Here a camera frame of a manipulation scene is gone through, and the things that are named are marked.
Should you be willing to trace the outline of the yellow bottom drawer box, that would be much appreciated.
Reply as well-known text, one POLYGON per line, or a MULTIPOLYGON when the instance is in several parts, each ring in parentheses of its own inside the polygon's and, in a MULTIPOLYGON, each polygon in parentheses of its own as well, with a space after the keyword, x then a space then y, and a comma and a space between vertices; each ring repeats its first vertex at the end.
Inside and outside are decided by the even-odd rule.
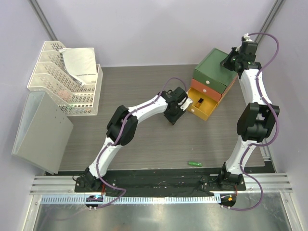
POLYGON ((194 88, 190 87, 188 90, 188 96, 190 99, 193 100, 193 103, 188 107, 188 111, 196 115, 197 117, 201 118, 204 121, 207 121, 214 110, 218 107, 221 101, 218 103, 211 98, 205 96, 201 92, 195 90, 194 88), (200 108, 196 108, 195 105, 200 98, 203 98, 204 101, 200 108))

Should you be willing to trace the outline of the red drawer box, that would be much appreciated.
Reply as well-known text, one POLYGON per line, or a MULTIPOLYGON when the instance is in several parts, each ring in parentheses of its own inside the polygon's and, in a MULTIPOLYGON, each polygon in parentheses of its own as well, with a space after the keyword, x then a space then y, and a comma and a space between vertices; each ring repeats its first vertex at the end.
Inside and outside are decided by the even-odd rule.
POLYGON ((214 89, 210 88, 209 86, 195 80, 195 79, 191 79, 191 85, 190 87, 194 88, 195 90, 201 92, 202 94, 204 94, 205 96, 211 98, 212 100, 216 101, 216 102, 220 102, 225 95, 229 92, 230 88, 233 86, 234 82, 236 81, 236 78, 234 78, 231 82, 231 84, 225 89, 225 91, 223 93, 219 93, 217 91, 215 91, 214 89))

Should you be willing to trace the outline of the green top drawer box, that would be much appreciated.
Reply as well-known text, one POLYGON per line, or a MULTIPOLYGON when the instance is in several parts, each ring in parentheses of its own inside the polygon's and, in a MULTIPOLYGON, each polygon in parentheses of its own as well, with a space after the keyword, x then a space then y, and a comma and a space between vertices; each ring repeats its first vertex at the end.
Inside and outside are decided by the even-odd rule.
POLYGON ((193 70, 193 79, 223 94, 237 73, 220 65, 227 53, 214 48, 193 70))

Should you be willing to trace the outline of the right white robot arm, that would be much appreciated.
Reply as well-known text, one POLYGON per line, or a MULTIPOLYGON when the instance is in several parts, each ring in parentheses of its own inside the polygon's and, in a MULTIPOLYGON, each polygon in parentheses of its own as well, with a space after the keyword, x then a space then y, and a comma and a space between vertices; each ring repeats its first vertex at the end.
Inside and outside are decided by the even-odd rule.
POLYGON ((280 112, 267 96, 261 64, 255 62, 257 45, 232 48, 221 65, 238 74, 244 100, 247 104, 240 116, 236 131, 238 141, 230 158, 223 164, 217 178, 222 190, 233 190, 243 183, 243 170, 256 146, 261 146, 277 124, 280 112))

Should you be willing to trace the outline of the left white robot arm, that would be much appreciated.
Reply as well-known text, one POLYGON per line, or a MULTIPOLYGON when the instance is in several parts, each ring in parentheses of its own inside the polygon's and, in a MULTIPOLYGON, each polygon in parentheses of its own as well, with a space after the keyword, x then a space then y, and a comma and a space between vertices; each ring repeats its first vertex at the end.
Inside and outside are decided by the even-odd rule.
POLYGON ((102 188, 102 177, 118 151, 134 138, 137 125, 162 113, 174 125, 192 104, 186 91, 180 87, 161 91, 152 99, 133 107, 119 106, 106 126, 106 138, 97 157, 77 183, 85 190, 97 192, 102 188))

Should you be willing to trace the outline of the gold black lipstick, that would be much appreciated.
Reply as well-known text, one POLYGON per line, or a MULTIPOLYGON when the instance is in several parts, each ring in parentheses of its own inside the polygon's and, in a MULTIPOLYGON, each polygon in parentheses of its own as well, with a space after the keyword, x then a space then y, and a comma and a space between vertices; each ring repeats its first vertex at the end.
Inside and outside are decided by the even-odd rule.
POLYGON ((196 107, 196 108, 200 108, 200 106, 202 105, 203 101, 204 101, 204 99, 203 99, 203 98, 200 98, 200 99, 198 100, 198 102, 196 103, 195 107, 196 107))

